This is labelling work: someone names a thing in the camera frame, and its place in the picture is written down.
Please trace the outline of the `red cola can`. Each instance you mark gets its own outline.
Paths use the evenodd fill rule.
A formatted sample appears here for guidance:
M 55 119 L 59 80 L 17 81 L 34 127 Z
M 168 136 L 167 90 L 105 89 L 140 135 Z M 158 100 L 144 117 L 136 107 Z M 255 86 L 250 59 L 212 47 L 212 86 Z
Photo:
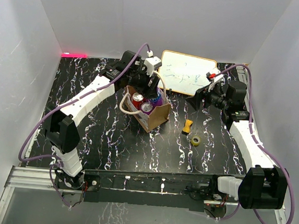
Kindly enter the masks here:
M 144 97 L 138 92 L 135 92 L 131 96 L 131 102 L 137 110 L 140 110 L 140 106 L 144 103 Z

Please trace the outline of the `purple soda can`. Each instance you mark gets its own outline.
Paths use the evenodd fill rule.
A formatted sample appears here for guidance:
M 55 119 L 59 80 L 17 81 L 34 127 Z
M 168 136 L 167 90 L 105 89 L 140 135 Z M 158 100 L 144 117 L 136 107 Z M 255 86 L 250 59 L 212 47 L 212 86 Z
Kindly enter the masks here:
M 144 114 L 150 115 L 153 111 L 153 105 L 150 102 L 144 102 L 141 104 L 140 109 Z
M 150 104 L 152 105 L 153 108 L 159 107 L 163 105 L 163 98 L 162 98 L 162 91 L 158 90 L 158 94 L 156 98 L 149 99 Z

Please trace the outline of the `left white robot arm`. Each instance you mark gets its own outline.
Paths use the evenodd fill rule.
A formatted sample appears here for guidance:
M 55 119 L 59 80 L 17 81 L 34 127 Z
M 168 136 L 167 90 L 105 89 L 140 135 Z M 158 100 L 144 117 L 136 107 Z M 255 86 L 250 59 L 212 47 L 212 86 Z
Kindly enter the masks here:
M 57 177 L 71 188 L 83 185 L 83 167 L 79 159 L 77 145 L 80 136 L 77 130 L 80 122 L 106 98 L 126 86 L 133 87 L 144 98 L 156 98 L 160 81 L 157 70 L 162 62 L 152 52 L 142 59 L 132 51 L 125 51 L 122 58 L 105 65 L 90 85 L 70 101 L 49 111 L 44 123 L 44 136 L 51 143 L 59 158 Z

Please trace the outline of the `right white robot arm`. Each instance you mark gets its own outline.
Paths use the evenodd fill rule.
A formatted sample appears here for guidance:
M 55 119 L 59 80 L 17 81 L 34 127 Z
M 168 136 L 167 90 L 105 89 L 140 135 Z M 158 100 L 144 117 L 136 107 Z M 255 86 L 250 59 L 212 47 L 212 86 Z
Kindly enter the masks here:
M 215 200 L 227 194 L 239 201 L 244 209 L 280 209 L 288 187 L 287 180 L 283 170 L 271 162 L 252 138 L 254 132 L 249 129 L 250 115 L 245 108 L 246 93 L 246 84 L 233 80 L 226 91 L 217 83 L 213 88 L 198 89 L 195 95 L 186 99 L 195 110 L 209 106 L 221 110 L 221 119 L 245 162 L 247 172 L 243 179 L 216 176 L 210 181 L 208 193 Z

